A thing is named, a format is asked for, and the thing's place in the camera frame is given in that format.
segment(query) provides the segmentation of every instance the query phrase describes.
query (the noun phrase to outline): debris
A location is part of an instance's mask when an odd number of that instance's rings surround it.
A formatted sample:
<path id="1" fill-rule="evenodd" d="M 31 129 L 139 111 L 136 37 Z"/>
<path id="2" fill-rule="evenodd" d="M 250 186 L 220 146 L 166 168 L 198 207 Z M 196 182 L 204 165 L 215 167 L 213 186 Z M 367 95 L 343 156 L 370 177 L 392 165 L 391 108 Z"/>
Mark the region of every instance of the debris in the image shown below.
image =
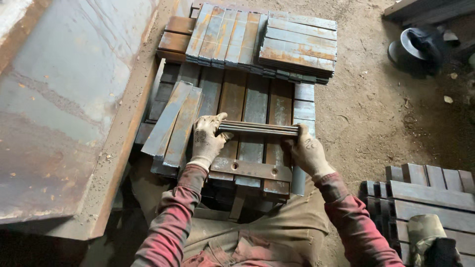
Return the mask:
<path id="1" fill-rule="evenodd" d="M 363 39 L 360 38 L 360 41 L 361 41 L 361 45 L 363 46 L 364 51 L 367 51 L 367 50 L 366 50 L 366 47 L 364 47 Z"/>
<path id="2" fill-rule="evenodd" d="M 348 123 L 350 123 L 350 120 L 348 120 L 348 118 L 347 118 L 346 116 L 343 116 L 343 115 L 338 115 L 338 116 L 345 118 L 345 120 L 346 120 Z"/>
<path id="3" fill-rule="evenodd" d="M 404 107 L 405 108 L 409 108 L 409 97 L 405 97 L 404 100 L 406 101 L 405 104 L 404 104 Z"/>
<path id="4" fill-rule="evenodd" d="M 451 97 L 446 96 L 446 95 L 444 96 L 444 101 L 449 104 L 452 104 L 454 102 L 454 100 Z"/>

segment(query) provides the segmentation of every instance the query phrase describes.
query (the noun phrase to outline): rusty steel plate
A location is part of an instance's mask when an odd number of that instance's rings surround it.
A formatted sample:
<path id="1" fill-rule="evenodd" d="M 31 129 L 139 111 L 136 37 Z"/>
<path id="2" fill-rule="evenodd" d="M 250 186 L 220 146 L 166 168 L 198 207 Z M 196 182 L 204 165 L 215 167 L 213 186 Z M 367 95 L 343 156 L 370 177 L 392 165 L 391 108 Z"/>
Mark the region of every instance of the rusty steel plate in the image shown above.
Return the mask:
<path id="1" fill-rule="evenodd" d="M 277 181 L 292 181 L 292 171 L 285 166 L 246 162 L 228 158 L 216 158 L 211 164 L 211 171 L 237 174 Z"/>

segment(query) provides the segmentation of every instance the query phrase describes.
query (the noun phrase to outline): sleeve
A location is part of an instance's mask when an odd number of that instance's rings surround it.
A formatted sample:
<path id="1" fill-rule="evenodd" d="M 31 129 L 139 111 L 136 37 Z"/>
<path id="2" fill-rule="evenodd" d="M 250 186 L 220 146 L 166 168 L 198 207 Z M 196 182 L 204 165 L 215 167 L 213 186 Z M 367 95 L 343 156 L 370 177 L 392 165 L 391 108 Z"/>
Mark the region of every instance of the sleeve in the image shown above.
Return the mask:
<path id="1" fill-rule="evenodd" d="M 403 267 L 396 251 L 376 229 L 364 203 L 348 193 L 337 172 L 323 177 L 315 186 L 322 193 L 325 211 L 342 239 L 345 257 L 352 267 Z"/>
<path id="2" fill-rule="evenodd" d="M 187 165 L 177 186 L 163 193 L 159 215 L 150 224 L 148 237 L 135 254 L 132 266 L 180 266 L 205 177 L 203 168 Z"/>

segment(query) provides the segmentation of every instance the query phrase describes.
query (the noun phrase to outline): stack of steel plates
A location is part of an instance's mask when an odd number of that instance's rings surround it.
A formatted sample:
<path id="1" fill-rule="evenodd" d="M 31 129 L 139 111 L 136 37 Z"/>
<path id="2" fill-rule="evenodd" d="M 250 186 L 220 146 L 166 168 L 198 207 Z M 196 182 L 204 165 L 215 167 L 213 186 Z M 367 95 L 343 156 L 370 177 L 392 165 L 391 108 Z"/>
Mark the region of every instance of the stack of steel plates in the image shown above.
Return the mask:
<path id="1" fill-rule="evenodd" d="M 336 61 L 336 22 L 203 4 L 185 54 L 203 66 L 326 85 Z"/>

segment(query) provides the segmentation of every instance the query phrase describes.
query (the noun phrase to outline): work glove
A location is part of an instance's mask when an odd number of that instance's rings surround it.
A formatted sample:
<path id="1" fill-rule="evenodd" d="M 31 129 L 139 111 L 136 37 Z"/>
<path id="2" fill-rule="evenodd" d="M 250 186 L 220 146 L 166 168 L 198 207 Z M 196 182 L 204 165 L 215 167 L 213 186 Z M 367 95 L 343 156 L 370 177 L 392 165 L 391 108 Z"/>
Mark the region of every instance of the work glove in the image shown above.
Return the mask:
<path id="1" fill-rule="evenodd" d="M 226 119 L 228 114 L 223 112 L 216 116 L 201 116 L 193 128 L 195 129 L 193 136 L 193 156 L 191 161 L 186 164 L 194 164 L 202 167 L 209 172 L 211 163 L 219 154 L 224 144 L 233 138 L 231 133 L 221 133 L 215 137 L 215 133 L 221 124 L 221 121 Z"/>
<path id="2" fill-rule="evenodd" d="M 284 146 L 290 150 L 295 163 L 308 173 L 314 182 L 320 180 L 323 176 L 334 173 L 335 170 L 325 159 L 323 146 L 308 133 L 308 127 L 305 124 L 295 124 L 298 126 L 297 143 L 289 139 L 284 141 Z"/>

